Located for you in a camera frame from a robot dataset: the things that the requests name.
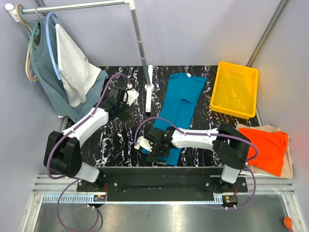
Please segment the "blue t-shirt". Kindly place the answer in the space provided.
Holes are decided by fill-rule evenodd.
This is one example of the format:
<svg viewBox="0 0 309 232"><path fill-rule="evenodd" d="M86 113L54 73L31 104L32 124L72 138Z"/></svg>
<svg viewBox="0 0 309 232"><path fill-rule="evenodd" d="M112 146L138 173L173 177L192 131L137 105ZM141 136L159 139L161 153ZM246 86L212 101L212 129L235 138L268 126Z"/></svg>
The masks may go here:
<svg viewBox="0 0 309 232"><path fill-rule="evenodd" d="M188 129L206 80L203 76L172 74L159 116L178 128Z"/></svg>

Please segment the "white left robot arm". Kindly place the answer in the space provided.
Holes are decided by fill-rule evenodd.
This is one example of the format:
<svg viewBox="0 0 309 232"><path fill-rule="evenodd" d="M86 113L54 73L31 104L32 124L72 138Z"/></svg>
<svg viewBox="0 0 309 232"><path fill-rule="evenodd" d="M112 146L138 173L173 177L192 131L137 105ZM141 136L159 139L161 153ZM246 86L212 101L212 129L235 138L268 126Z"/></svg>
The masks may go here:
<svg viewBox="0 0 309 232"><path fill-rule="evenodd" d="M103 174L82 161L81 148L94 132L109 121L115 118L128 119L133 109L131 105L138 96L135 89L112 87L108 96L103 97L75 125L62 132L51 132L43 161L48 173L53 171L65 177L87 181L93 191L100 191L104 187Z"/></svg>

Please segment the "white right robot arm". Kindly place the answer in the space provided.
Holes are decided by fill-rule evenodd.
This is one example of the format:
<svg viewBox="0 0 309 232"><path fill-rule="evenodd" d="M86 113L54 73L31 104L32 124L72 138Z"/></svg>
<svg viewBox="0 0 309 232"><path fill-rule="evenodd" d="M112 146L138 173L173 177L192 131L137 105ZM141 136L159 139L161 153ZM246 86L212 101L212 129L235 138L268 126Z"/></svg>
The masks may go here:
<svg viewBox="0 0 309 232"><path fill-rule="evenodd" d="M176 149L191 147L215 152L224 165L219 186L228 192L236 187L237 176L245 168L251 141L232 126L222 124L211 130L152 127L137 139L137 144L148 151L151 162L162 165L167 165L163 158Z"/></svg>

